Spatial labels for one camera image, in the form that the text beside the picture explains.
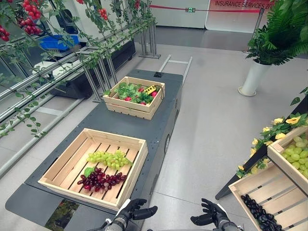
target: blue crate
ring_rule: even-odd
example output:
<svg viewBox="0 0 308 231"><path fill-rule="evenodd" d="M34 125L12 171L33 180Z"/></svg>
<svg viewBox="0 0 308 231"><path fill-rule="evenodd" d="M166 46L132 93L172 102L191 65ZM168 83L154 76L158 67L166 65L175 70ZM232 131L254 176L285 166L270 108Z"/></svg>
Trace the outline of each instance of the blue crate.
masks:
<svg viewBox="0 0 308 231"><path fill-rule="evenodd" d="M61 35L54 35L54 36L56 38L62 37ZM79 43L77 35L71 35L71 37L74 41L74 44L72 44L73 46ZM58 39L55 39L53 37L46 37L41 39L40 45L44 49L58 49L60 51L66 51L69 49L69 47L66 46L63 42L58 44L58 41L59 41Z"/></svg>

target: wooden crate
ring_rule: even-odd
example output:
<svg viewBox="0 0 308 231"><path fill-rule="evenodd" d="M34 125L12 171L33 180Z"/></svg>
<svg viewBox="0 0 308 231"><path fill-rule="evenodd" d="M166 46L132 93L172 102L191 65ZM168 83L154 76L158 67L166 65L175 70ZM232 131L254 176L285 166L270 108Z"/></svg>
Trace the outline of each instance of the wooden crate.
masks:
<svg viewBox="0 0 308 231"><path fill-rule="evenodd" d="M86 160L88 153L114 153L117 149L126 153L126 158L133 162L133 166L125 165L116 171L103 163L91 163ZM125 200L130 198L147 154L146 140L85 128L38 182L58 193L118 210ZM127 175L127 179L103 194L90 192L77 182L81 180L80 175L84 170L93 166L101 167L105 174L109 175L122 172L123 175Z"/></svg>
<svg viewBox="0 0 308 231"><path fill-rule="evenodd" d="M308 198L273 163L257 174L243 177L229 186L258 231L257 220L241 199L249 194L266 212L275 216L277 223L288 231L308 230Z"/></svg>
<svg viewBox="0 0 308 231"><path fill-rule="evenodd" d="M283 170L305 193L308 195L308 179L304 177L292 164L290 164L281 154L284 152L290 144L295 142L293 138L300 136L306 132L308 134L307 127L295 128L286 134L284 139L280 139L272 143L268 147L268 157L277 164L281 170Z"/></svg>
<svg viewBox="0 0 308 231"><path fill-rule="evenodd" d="M115 89L117 89L119 87L119 84L123 82L126 82L127 84L129 83L141 84L143 87L149 87L151 85L160 85L161 89L158 91L157 95L154 97L154 99L150 104L142 105L118 99L118 93L115 92ZM106 103L108 110L150 120L152 119L160 103L165 97L165 84L145 79L124 77L113 88L111 88L110 91L111 93L109 96L108 95L103 96L103 99Z"/></svg>

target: red barrier rope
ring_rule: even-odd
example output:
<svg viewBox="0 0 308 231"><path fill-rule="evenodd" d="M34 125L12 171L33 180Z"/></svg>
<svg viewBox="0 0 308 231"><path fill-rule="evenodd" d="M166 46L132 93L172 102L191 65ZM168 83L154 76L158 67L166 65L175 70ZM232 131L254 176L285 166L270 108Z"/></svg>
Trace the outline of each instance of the red barrier rope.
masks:
<svg viewBox="0 0 308 231"><path fill-rule="evenodd" d="M159 9L169 9L169 10L186 10L185 8L176 8L176 7L167 7L167 6L158 6L158 5L150 5L151 8L159 8ZM196 10L196 11L209 11L209 12L238 12L238 13L259 13L260 10Z"/></svg>

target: grape bunch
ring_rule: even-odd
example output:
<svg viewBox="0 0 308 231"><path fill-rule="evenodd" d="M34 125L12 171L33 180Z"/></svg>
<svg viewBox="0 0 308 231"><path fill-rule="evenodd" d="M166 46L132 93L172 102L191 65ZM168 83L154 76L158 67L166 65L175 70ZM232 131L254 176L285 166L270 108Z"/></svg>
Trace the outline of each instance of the grape bunch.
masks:
<svg viewBox="0 0 308 231"><path fill-rule="evenodd" d="M41 17L41 12L38 9L39 5L40 2L38 0L24 0L23 7L33 20L40 19Z"/></svg>
<svg viewBox="0 0 308 231"><path fill-rule="evenodd" d="M92 163L102 162L104 165L107 165L112 169L120 170L124 165L132 165L132 163L124 156L125 154L120 150L116 150L114 154L96 151L94 153L89 153L87 161Z"/></svg>
<svg viewBox="0 0 308 231"><path fill-rule="evenodd" d="M80 175L81 180L77 184L83 184L83 188L91 192L104 192L110 190L112 186L125 181L127 176L122 175L122 172L109 176L103 173L103 169L95 167L93 171L88 175Z"/></svg>
<svg viewBox="0 0 308 231"><path fill-rule="evenodd" d="M293 138L295 145L289 145L282 156L308 179L308 140L305 134Z"/></svg>
<svg viewBox="0 0 308 231"><path fill-rule="evenodd" d="M248 194L241 195L247 208L251 214L258 220L259 227L262 231L282 231L282 226L278 225L273 214L266 213L266 210L259 205L254 199L251 199Z"/></svg>
<svg viewBox="0 0 308 231"><path fill-rule="evenodd" d="M32 35L32 34L38 35L39 33L42 32L40 28L36 27L36 24L30 18L27 18L26 20L22 20L20 22L20 25L26 26L25 32L29 35Z"/></svg>
<svg viewBox="0 0 308 231"><path fill-rule="evenodd" d="M139 6L140 6L140 0L136 0L135 1L135 8L136 8L136 10L139 8Z"/></svg>
<svg viewBox="0 0 308 231"><path fill-rule="evenodd" d="M100 13L101 17L107 21L108 20L108 15L107 15L107 11L105 8L99 9L98 12Z"/></svg>
<svg viewBox="0 0 308 231"><path fill-rule="evenodd" d="M9 41L9 36L10 36L10 33L4 29L1 25L0 25L0 38L3 40L3 41Z"/></svg>

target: exit sign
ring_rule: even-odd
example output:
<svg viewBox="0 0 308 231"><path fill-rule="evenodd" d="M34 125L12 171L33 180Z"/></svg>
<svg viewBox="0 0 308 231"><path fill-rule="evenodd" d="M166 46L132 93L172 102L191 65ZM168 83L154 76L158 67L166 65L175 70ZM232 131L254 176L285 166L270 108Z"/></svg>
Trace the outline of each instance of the exit sign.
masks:
<svg viewBox="0 0 308 231"><path fill-rule="evenodd" d="M185 12L195 13L196 12L196 8L192 8L192 7L185 8Z"/></svg>

